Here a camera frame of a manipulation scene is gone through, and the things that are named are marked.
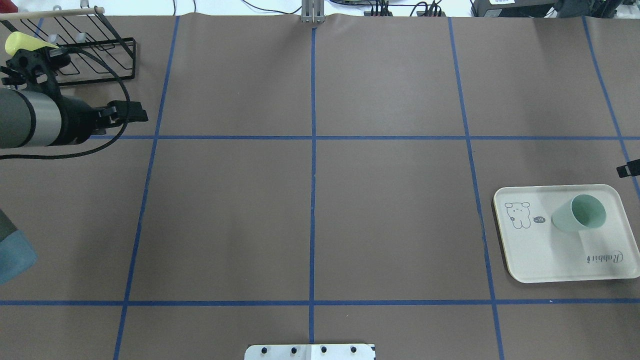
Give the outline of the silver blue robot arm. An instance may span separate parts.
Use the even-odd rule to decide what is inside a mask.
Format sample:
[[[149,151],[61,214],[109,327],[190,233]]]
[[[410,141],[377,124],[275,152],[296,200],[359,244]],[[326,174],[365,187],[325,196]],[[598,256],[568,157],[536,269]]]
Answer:
[[[1,89],[1,148],[77,145],[107,129],[124,129],[130,122],[146,122],[148,114],[137,101],[113,100],[93,107],[77,96],[33,90]],[[13,280],[34,266],[38,255],[25,233],[0,213],[0,281]]]

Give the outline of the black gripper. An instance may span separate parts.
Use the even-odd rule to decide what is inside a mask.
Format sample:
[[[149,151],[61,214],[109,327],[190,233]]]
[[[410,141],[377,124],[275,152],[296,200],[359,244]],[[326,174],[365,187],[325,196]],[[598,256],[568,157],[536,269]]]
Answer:
[[[148,122],[147,111],[138,101],[113,100],[106,106],[92,107],[77,96],[60,96],[61,130],[57,145],[80,145],[92,135],[105,135],[106,126]]]

